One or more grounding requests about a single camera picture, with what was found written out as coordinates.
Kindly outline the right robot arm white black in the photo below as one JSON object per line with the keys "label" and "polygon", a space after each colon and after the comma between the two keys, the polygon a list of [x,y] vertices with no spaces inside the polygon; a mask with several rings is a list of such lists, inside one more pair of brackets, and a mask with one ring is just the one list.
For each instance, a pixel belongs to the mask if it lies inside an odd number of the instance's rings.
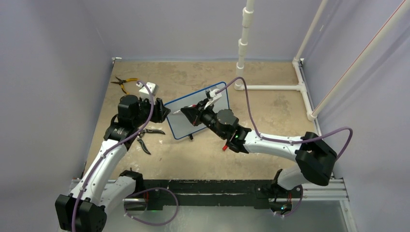
{"label": "right robot arm white black", "polygon": [[261,153],[294,161],[293,167],[277,172],[271,184],[276,196],[282,197],[302,184],[328,186],[330,182],[337,154],[313,132],[295,137],[258,134],[241,126],[230,109],[214,112],[212,106],[196,104],[180,111],[193,126],[203,124],[225,140],[225,146],[235,153]]}

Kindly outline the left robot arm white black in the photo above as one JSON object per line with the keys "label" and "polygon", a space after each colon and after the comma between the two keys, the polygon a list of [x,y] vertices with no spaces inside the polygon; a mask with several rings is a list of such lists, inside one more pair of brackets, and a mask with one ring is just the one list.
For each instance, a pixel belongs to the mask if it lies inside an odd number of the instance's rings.
{"label": "left robot arm white black", "polygon": [[88,171],[68,195],[61,194],[55,201],[62,230],[101,232],[108,215],[125,197],[137,198],[144,193],[141,174],[130,170],[124,171],[114,185],[106,185],[137,135],[148,122],[162,123],[170,109],[161,98],[152,102],[149,98],[125,95],[120,98],[117,110]]}

